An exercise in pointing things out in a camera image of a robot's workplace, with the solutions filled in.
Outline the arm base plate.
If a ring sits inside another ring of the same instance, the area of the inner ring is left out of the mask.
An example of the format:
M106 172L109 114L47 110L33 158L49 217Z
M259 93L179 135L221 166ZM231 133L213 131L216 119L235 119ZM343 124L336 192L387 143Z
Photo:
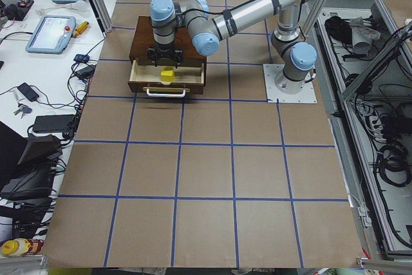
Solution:
M308 71L303 81L294 82L283 75L283 64L263 64L267 101L280 104L317 104Z

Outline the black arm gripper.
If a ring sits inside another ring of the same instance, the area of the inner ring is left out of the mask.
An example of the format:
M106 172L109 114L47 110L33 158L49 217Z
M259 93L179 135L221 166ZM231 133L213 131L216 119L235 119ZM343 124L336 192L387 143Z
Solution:
M183 62L183 50L176 50L172 44L158 45L148 47L147 58L155 66L159 66L161 59L168 59L174 62L175 68L182 65Z

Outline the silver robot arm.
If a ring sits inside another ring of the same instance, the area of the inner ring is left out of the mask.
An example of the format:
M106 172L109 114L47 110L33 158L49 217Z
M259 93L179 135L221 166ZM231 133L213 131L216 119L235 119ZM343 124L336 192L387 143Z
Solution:
M147 56L154 64L160 59L180 64L181 57L174 49L178 28L186 28L196 51L209 56L218 50L221 41L276 15L277 26L271 42L285 64L275 83L284 93L299 93L310 82L306 76L314 70L317 60L315 48L299 37L301 9L307 1L248 0L220 13L212 13L208 11L206 0L152 0L150 19L154 47L148 49Z

